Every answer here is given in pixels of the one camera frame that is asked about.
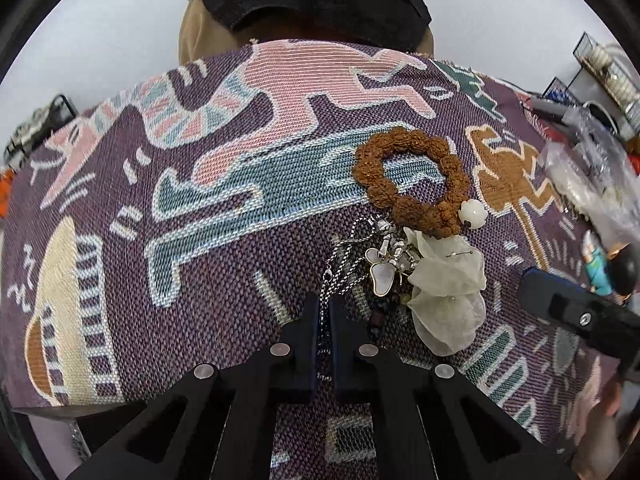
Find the brown trousers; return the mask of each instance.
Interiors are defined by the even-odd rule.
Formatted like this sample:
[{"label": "brown trousers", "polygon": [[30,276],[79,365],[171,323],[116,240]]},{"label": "brown trousers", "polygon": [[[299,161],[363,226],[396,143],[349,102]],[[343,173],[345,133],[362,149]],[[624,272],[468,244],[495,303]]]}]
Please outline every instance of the brown trousers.
[{"label": "brown trousers", "polygon": [[[259,41],[296,38],[358,43],[347,34],[311,23],[288,10],[274,10],[251,25],[231,32],[212,18],[202,0],[190,0],[180,26],[178,59],[183,65],[203,57],[231,52],[254,38]],[[433,56],[433,35],[429,27],[416,52]]]}]

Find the patterned tablecloth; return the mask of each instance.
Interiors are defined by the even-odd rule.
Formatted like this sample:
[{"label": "patterned tablecloth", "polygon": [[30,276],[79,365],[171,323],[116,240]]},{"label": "patterned tablecloth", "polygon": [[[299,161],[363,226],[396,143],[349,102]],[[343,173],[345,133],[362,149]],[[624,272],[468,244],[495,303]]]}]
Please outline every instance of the patterned tablecloth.
[{"label": "patterned tablecloth", "polygon": [[[14,406],[149,398],[200,362],[239,364],[318,291],[323,262],[372,212],[353,152],[393,126],[447,139],[487,225],[487,321],[450,358],[536,438],[579,430],[600,368],[578,339],[520,310],[538,266],[586,282],[584,226],[536,156],[544,140],[511,89],[444,62],[363,46],[274,41],[199,60],[101,103],[17,176],[2,262],[0,343]],[[397,156],[401,193],[434,202],[437,165]],[[350,298],[354,316],[366,295]],[[381,343],[429,367],[404,308]],[[273,478],[375,478],[367,406],[323,383],[283,406]]]}]

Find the white floor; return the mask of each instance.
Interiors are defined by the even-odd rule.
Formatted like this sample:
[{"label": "white floor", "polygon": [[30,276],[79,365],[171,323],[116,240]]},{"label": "white floor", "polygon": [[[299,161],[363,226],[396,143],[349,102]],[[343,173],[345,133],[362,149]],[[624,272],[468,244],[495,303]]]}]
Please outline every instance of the white floor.
[{"label": "white floor", "polygon": [[[436,56],[541,91],[577,72],[583,31],[614,40],[582,0],[425,0]],[[187,0],[62,0],[0,84],[0,147],[63,92],[80,109],[177,65]]]}]

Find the clear plastic wrap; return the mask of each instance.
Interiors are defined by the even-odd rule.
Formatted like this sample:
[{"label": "clear plastic wrap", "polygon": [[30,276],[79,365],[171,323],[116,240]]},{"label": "clear plastic wrap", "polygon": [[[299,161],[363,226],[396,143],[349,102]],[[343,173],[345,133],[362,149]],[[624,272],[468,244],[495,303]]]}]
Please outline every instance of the clear plastic wrap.
[{"label": "clear plastic wrap", "polygon": [[558,190],[588,216],[605,248],[615,243],[640,247],[638,179],[619,142],[583,108],[569,108],[565,124],[580,136],[575,150],[589,168],[580,168],[563,144],[548,142],[538,159]]}]

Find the screw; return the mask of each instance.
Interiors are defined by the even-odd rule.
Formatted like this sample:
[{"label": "screw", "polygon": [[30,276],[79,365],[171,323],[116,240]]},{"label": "screw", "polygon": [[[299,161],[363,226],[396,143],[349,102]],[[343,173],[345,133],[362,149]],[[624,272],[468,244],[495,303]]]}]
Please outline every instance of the screw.
[{"label": "screw", "polygon": [[438,365],[435,367],[436,375],[441,379],[450,379],[456,373],[453,367],[449,365]]},{"label": "screw", "polygon": [[271,347],[271,354],[276,357],[284,357],[289,355],[289,352],[291,352],[291,347],[286,343],[276,343]]},{"label": "screw", "polygon": [[195,375],[199,379],[209,379],[215,371],[216,369],[213,366],[209,364],[203,364],[195,367],[195,369],[193,370],[193,375]]},{"label": "screw", "polygon": [[364,343],[364,345],[360,345],[358,352],[360,352],[360,355],[363,357],[375,357],[378,355],[378,347],[371,343]]}]

